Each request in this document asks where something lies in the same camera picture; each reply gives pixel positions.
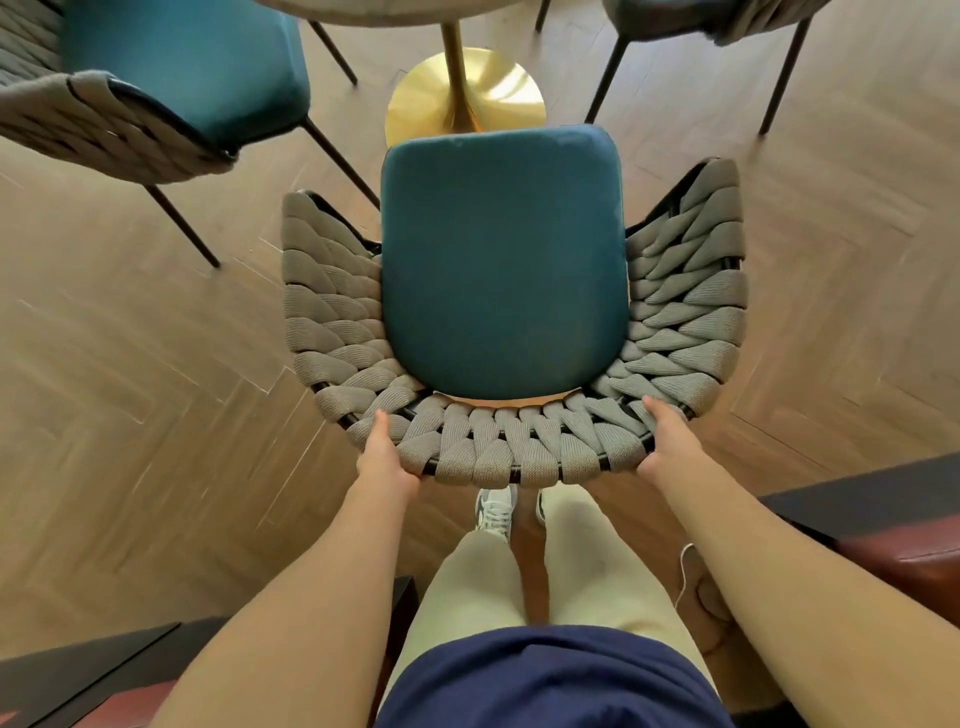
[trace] hand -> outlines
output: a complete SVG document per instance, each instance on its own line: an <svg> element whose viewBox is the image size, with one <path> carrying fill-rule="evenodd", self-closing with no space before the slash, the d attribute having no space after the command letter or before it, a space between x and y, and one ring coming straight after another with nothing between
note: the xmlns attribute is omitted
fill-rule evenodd
<svg viewBox="0 0 960 728"><path fill-rule="evenodd" d="M382 409L373 415L373 429L367 446L357 458L356 485L362 488L386 489L398 493L406 502L414 499L420 489L420 479L400 466L394 442L390 439L390 417Z"/></svg>
<svg viewBox="0 0 960 728"><path fill-rule="evenodd" d="M636 472L662 490L669 482L689 473L691 467L709 461L709 457L677 410L649 396L643 398L643 406L657 421L654 431L657 448L644 458Z"/></svg>

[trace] gray woven rope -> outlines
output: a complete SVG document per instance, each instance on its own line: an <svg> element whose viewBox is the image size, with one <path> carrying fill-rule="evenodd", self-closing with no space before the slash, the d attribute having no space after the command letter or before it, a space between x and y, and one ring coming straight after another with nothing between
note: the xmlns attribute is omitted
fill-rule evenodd
<svg viewBox="0 0 960 728"><path fill-rule="evenodd" d="M430 393L407 374L386 339L376 257L304 193L283 201L282 277L287 346L317 406L361 449L377 409L403 467L439 482L503 487L583 483L634 468L653 419L650 394L695 415L716 401L746 329L747 280L724 267L746 254L736 165L708 162L683 196L627 240L631 323L607 371L543 406L473 407Z"/></svg>
<svg viewBox="0 0 960 728"><path fill-rule="evenodd" d="M57 6L0 0L0 135L140 184L184 182L233 166L232 158L195 143L148 104L119 97L108 73L59 73Z"/></svg>
<svg viewBox="0 0 960 728"><path fill-rule="evenodd" d="M767 33L811 17L829 0L745 0L720 35L717 45L730 45L757 33Z"/></svg>

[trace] table top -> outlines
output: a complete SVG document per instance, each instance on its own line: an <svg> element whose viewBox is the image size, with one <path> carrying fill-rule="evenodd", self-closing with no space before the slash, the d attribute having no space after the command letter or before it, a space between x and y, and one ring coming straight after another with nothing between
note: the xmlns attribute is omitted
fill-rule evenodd
<svg viewBox="0 0 960 728"><path fill-rule="evenodd" d="M331 25L395 28L451 23L519 0L257 0L296 17Z"/></svg>

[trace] round table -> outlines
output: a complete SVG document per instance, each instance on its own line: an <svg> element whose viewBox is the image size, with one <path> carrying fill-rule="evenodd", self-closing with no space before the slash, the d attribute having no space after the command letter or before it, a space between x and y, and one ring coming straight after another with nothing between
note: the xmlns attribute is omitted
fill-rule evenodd
<svg viewBox="0 0 960 728"><path fill-rule="evenodd" d="M460 20L518 0L258 0L333 25L395 28L439 23L444 52L418 63L387 107L387 146L418 136L541 126L546 106L522 66L487 48L464 48Z"/></svg>

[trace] gold table pedestal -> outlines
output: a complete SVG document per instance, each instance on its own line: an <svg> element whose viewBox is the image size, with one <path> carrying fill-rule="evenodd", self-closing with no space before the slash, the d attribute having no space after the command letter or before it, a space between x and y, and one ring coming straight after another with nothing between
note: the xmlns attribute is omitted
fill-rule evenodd
<svg viewBox="0 0 960 728"><path fill-rule="evenodd" d="M521 65L487 48L464 48L444 23L444 51L418 63L387 107L387 146L419 136L542 126L546 106Z"/></svg>

